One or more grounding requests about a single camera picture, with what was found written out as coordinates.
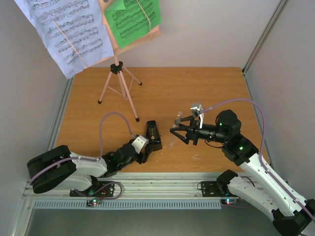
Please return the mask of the black metronome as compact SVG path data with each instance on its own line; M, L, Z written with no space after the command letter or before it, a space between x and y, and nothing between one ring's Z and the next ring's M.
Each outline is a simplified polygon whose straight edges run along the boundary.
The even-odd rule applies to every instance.
M161 137L155 120L150 120L146 123L145 137L148 139L145 147L146 151L159 151L162 149Z

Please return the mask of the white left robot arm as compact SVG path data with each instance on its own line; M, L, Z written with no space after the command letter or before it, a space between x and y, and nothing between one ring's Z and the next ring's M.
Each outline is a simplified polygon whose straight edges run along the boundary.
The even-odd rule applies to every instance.
M62 187L93 196L99 190L98 178L114 176L133 162L144 164L152 151L145 146L143 152L137 152L135 145L127 143L96 158L73 153L66 145L58 146L27 163L29 185L35 194Z

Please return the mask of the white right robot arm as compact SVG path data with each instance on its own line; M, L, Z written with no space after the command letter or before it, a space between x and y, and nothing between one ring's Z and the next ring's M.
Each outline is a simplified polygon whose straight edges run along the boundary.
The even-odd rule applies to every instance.
M222 144L225 157L253 177L262 190L227 170L217 178L218 191L238 196L260 210L281 235L300 235L315 217L314 199L305 199L280 178L258 148L241 134L241 122L232 110L220 112L214 125L202 122L203 115L199 119L180 118L170 133L185 144L192 141L196 145L200 139Z

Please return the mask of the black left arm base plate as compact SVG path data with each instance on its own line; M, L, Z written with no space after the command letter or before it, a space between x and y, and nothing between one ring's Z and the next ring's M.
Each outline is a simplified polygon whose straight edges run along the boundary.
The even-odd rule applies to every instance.
M92 184L91 187L84 191L71 190L71 197L113 197L115 183L109 181L101 181Z

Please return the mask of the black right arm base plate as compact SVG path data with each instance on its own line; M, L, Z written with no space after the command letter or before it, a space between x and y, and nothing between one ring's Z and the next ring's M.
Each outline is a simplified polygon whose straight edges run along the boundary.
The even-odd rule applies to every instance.
M197 184L197 189L201 191L202 197L237 197L236 195L221 190L216 181L201 181Z

